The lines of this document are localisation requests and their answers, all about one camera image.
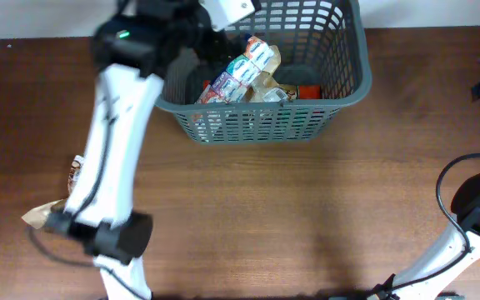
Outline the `beige snack bag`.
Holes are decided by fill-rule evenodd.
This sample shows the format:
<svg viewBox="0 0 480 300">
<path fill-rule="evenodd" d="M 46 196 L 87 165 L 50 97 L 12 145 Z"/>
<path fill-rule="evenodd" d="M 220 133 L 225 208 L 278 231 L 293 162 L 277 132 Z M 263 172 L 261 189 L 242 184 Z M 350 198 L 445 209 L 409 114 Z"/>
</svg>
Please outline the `beige snack bag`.
<svg viewBox="0 0 480 300">
<path fill-rule="evenodd" d="M 281 64 L 281 54 L 278 47 L 269 47 L 273 51 L 266 67 L 251 83 L 245 98 L 248 103 L 283 103 L 299 99 L 299 87 L 280 84 L 274 78 L 274 73 Z"/>
</svg>

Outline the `brown snack bag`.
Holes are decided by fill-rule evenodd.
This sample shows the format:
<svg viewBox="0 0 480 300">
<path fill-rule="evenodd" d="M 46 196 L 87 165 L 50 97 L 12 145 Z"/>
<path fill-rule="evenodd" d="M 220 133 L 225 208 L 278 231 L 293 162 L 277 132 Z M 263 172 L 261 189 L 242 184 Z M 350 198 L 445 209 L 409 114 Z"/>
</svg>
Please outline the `brown snack bag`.
<svg viewBox="0 0 480 300">
<path fill-rule="evenodd" d="M 80 155 L 76 155 L 72 160 L 70 172 L 67 178 L 68 195 L 71 195 L 74 187 L 77 185 L 83 164 L 84 157 Z M 67 200 L 68 197 L 35 207 L 22 215 L 21 219 L 32 228 L 41 229 L 45 226 L 48 216 L 51 213 L 64 209 Z"/>
</svg>

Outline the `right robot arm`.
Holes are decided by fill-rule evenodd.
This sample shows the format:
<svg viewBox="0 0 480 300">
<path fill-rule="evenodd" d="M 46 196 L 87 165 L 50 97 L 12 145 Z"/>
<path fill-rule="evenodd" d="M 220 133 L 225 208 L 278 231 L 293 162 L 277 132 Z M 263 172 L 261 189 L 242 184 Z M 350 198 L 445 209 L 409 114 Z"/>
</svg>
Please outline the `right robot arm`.
<svg viewBox="0 0 480 300">
<path fill-rule="evenodd" d="M 444 288 L 480 259 L 480 173 L 460 186 L 449 209 L 441 196 L 448 171 L 473 159 L 480 159 L 480 153 L 453 159 L 437 177 L 437 205 L 448 220 L 440 237 L 410 267 L 377 285 L 367 299 L 437 299 Z"/>
</svg>

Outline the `grey plastic shopping basket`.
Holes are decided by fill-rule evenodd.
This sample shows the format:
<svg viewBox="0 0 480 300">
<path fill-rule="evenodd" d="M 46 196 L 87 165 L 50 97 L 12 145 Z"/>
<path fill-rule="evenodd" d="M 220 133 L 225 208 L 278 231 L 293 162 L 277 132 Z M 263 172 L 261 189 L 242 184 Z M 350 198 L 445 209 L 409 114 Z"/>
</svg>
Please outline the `grey plastic shopping basket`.
<svg viewBox="0 0 480 300">
<path fill-rule="evenodd" d="M 260 11 L 226 27 L 230 37 L 252 34 L 275 45 L 282 62 L 278 83 L 318 85 L 320 99 L 291 102 L 197 104 L 204 81 L 222 66 L 202 65 L 192 51 L 171 65 L 156 106 L 170 112 L 185 133 L 202 144 L 271 143 L 315 138 L 341 108 L 364 99 L 372 86 L 368 45 L 357 0 L 264 1 Z M 293 138 L 289 115 L 309 110 Z"/>
</svg>

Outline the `multicolour tissue pack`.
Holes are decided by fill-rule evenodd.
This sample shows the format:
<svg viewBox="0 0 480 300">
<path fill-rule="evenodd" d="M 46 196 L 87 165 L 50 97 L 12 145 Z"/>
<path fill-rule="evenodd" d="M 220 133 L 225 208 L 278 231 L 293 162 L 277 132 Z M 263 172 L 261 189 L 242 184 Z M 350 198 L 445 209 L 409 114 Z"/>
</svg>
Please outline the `multicolour tissue pack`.
<svg viewBox="0 0 480 300">
<path fill-rule="evenodd" d="M 253 35 L 247 35 L 246 42 L 244 53 L 204 86 L 197 104 L 243 102 L 249 88 L 262 73 L 275 71 L 281 62 L 278 47 Z"/>
</svg>

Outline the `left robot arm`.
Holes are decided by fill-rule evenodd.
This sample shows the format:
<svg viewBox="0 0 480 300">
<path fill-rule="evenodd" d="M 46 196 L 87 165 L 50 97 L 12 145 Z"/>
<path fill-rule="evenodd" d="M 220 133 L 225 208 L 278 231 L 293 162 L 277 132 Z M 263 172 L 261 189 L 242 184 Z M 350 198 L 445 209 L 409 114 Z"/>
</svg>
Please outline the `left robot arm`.
<svg viewBox="0 0 480 300">
<path fill-rule="evenodd" d="M 168 69 L 184 49 L 217 61 L 241 51 L 225 28 L 258 1 L 119 1 L 92 36 L 92 122 L 77 184 L 44 229 L 78 241 L 110 299 L 149 299 L 143 253 L 153 231 L 133 208 L 133 183 L 148 120 Z"/>
</svg>

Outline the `orange pasta packet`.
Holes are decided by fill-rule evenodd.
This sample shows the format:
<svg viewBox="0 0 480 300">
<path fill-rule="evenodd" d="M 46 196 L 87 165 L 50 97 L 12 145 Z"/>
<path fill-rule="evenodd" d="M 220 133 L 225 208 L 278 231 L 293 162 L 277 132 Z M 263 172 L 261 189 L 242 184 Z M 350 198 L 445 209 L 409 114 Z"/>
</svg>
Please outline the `orange pasta packet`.
<svg viewBox="0 0 480 300">
<path fill-rule="evenodd" d="M 231 79 L 226 79 L 224 82 L 208 82 L 197 99 L 197 103 L 278 103 L 320 99 L 321 96 L 321 87 L 318 85 L 275 85 L 272 82 L 269 86 L 248 87 Z"/>
</svg>

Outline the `green lid spice jar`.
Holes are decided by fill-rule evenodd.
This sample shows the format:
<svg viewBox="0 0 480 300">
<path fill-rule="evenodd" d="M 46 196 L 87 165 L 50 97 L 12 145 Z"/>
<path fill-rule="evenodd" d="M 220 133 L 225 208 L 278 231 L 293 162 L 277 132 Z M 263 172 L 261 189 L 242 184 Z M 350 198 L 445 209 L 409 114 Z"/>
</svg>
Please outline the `green lid spice jar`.
<svg viewBox="0 0 480 300">
<path fill-rule="evenodd" d="M 307 108 L 296 109 L 290 113 L 284 130 L 285 138 L 293 138 L 300 132 L 303 124 L 307 120 L 308 113 L 309 110 Z"/>
</svg>

